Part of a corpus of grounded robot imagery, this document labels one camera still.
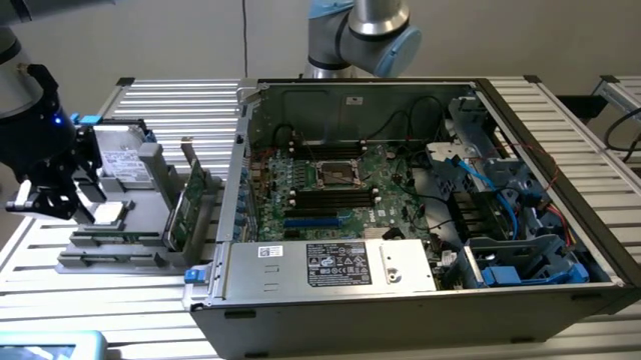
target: motherboard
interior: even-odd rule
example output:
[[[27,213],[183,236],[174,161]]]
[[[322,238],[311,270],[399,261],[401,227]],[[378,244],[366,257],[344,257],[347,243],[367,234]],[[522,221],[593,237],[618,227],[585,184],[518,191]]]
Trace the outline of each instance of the motherboard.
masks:
[[[419,198],[393,181],[399,147],[358,149],[263,152],[252,166],[260,242],[429,238]]]

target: white wall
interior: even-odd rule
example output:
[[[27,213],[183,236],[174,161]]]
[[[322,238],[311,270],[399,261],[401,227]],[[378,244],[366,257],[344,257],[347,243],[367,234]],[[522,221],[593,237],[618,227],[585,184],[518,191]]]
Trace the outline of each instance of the white wall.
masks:
[[[407,0],[423,44],[406,75],[537,74],[561,93],[600,74],[641,74],[640,0]],[[307,58],[307,0],[247,0],[250,76],[295,77]],[[121,0],[15,26],[61,85],[95,112],[119,77],[239,78],[240,0]],[[3,178],[5,192],[12,179]]]

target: red cable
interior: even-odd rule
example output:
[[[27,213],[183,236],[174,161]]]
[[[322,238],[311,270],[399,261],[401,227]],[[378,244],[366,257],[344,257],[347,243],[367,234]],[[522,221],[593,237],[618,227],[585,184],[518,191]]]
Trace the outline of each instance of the red cable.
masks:
[[[568,227],[568,222],[565,221],[564,215],[550,206],[547,206],[546,209],[551,214],[557,215],[558,218],[561,219],[562,231],[565,232],[565,243],[566,243],[566,246],[572,246],[570,228]]]

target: sticker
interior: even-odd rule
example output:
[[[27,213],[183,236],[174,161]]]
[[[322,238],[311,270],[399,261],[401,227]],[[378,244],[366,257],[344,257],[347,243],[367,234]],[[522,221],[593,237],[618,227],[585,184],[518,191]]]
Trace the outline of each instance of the sticker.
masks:
[[[139,152],[101,151],[103,167],[105,174],[113,176],[120,182],[150,182],[151,177],[139,159]]]
[[[283,246],[259,246],[258,257],[280,257],[283,255]]]
[[[365,242],[307,244],[307,283],[311,287],[371,285]]]
[[[346,100],[347,105],[363,105],[363,97],[362,96],[349,96]]]

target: circuit board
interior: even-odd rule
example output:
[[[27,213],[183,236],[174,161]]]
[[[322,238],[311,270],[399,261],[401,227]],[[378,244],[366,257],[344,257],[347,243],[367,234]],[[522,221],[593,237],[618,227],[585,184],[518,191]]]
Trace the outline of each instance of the circuit board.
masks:
[[[175,251],[182,251],[190,241],[199,221],[202,198],[206,190],[206,177],[200,162],[194,159],[190,179],[178,200],[174,220],[170,226],[170,245]]]
[[[260,226],[258,240],[274,242],[286,240],[319,239],[381,239],[390,229],[398,228],[407,239],[429,239],[429,231],[422,219],[410,222],[421,206],[419,199],[402,192],[391,181],[397,160],[387,159],[387,145],[377,145],[361,158],[342,161],[294,160],[280,151],[263,161],[268,169],[260,174],[258,186],[258,208]],[[347,178],[344,172],[355,164],[354,175]],[[327,229],[298,228],[295,238],[283,238],[286,234],[286,211],[292,208],[288,203],[291,189],[323,193],[326,190],[378,189],[379,200],[374,206],[338,208],[339,226]],[[403,217],[403,208],[409,217]]]

